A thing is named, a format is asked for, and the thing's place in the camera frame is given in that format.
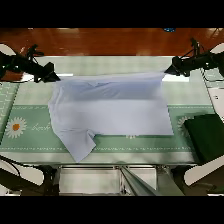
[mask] white paper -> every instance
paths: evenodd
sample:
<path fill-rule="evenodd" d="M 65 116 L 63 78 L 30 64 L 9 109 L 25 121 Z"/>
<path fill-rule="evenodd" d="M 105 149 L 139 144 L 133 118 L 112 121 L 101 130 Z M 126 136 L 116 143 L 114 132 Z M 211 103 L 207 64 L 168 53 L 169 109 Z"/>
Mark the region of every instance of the white paper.
<path fill-rule="evenodd" d="M 52 128 L 76 162 L 101 135 L 173 135 L 162 95 L 164 73 L 65 77 L 56 82 Z"/>

